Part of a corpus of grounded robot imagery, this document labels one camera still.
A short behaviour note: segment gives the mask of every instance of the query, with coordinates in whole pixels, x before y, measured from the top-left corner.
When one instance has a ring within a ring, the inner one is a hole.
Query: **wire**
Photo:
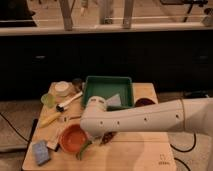
[[[22,136],[18,130],[10,123],[10,121],[0,112],[1,117],[8,123],[8,125],[10,125],[10,127],[16,132],[16,134],[18,134],[24,141],[29,142],[29,140],[27,140],[26,138],[24,138],[24,136]]]
[[[189,166],[184,161],[182,161],[181,159],[176,158],[176,157],[174,159],[176,161],[180,162],[181,164],[183,164],[188,171],[191,171],[191,169],[189,168]]]
[[[187,150],[181,150],[181,149],[178,149],[177,147],[173,146],[172,144],[170,144],[170,146],[171,146],[174,150],[179,151],[179,152],[181,152],[181,153],[188,153],[188,152],[192,151],[192,150],[195,148],[196,144],[197,144],[197,136],[196,136],[196,134],[194,133],[194,143],[193,143],[193,146],[192,146],[191,148],[189,148],[189,149],[187,149]]]

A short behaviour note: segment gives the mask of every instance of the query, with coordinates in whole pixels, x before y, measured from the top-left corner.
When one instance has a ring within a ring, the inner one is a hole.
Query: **terracotta bowl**
[[[66,128],[59,137],[59,144],[63,151],[67,153],[77,153],[87,140],[85,132],[79,124]]]

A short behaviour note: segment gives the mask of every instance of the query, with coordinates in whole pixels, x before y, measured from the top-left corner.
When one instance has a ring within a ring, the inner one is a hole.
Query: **white container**
[[[70,93],[70,84],[66,81],[60,81],[55,85],[55,91],[58,96],[65,97]]]

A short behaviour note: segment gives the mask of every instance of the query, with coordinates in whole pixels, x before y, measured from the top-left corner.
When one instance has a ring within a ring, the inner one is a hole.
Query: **dark background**
[[[213,89],[212,30],[0,37],[0,99],[40,98],[53,81],[129,76],[157,91]]]

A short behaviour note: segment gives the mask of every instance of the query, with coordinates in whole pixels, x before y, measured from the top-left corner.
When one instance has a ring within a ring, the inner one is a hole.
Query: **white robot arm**
[[[213,98],[174,100],[112,112],[106,108],[105,99],[91,97],[81,118],[81,128],[93,137],[113,131],[186,131],[213,136]],[[213,155],[210,170],[213,170]]]

